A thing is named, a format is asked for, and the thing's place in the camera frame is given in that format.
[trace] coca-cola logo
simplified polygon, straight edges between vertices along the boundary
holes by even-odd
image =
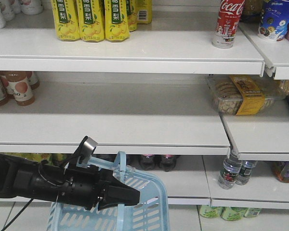
[[[222,0],[220,12],[228,15],[241,15],[244,7],[244,1]]]

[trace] coca-cola can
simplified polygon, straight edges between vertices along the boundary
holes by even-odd
[[[236,29],[243,12],[245,0],[221,0],[212,44],[218,48],[233,47]]]

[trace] plastic basket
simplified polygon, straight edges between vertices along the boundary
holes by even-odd
[[[136,206],[118,205],[98,211],[52,203],[47,231],[169,231],[167,193],[155,175],[126,166],[126,154],[114,162],[91,157],[88,165],[114,171],[114,177],[140,191]]]

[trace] robotic arm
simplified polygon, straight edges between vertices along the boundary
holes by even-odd
[[[78,167],[97,143],[85,137],[60,167],[0,154],[0,198],[22,196],[98,210],[118,204],[137,205],[140,192],[113,177],[113,171],[90,165]]]

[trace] black cable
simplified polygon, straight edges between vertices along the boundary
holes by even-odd
[[[30,199],[27,204],[16,214],[16,216],[6,225],[1,231],[5,231],[18,217],[19,215],[31,204],[33,199]]]

